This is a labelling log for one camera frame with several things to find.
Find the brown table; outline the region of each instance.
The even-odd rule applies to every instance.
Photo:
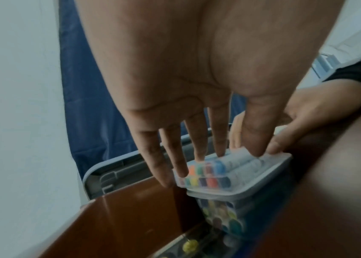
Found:
[[[310,137],[294,148],[324,145]],[[361,257],[361,117],[311,168],[252,257]]]

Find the blue curtain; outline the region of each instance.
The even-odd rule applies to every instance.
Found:
[[[66,127],[71,155],[83,178],[93,165],[137,148],[104,84],[74,0],[59,1],[59,16]],[[234,95],[231,120],[244,106],[244,98]],[[183,125],[182,134],[187,134]]]

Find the palm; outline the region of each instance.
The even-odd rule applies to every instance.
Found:
[[[207,146],[203,109],[208,107],[215,149],[222,155],[232,91],[248,98],[243,144],[254,155],[264,153],[289,96],[334,21],[324,4],[314,2],[78,1],[111,96],[162,183],[169,177],[157,130],[173,165],[185,174],[179,124],[185,121],[195,156],[202,159]],[[96,15],[94,6],[99,7]],[[312,11],[291,18],[303,9]],[[108,26],[103,30],[100,24]],[[307,49],[298,54],[303,45]]]

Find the plastic container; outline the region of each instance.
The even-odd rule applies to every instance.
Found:
[[[288,153],[276,155],[265,154],[253,157],[245,148],[236,152],[228,150],[226,155],[218,158],[209,155],[204,162],[188,162],[189,174],[181,178],[174,171],[176,184],[203,193],[236,192],[250,185],[270,168],[280,166],[291,159]]]
[[[288,200],[294,182],[286,173],[254,192],[219,196],[188,191],[195,197],[206,221],[215,228],[246,240],[256,240]]]

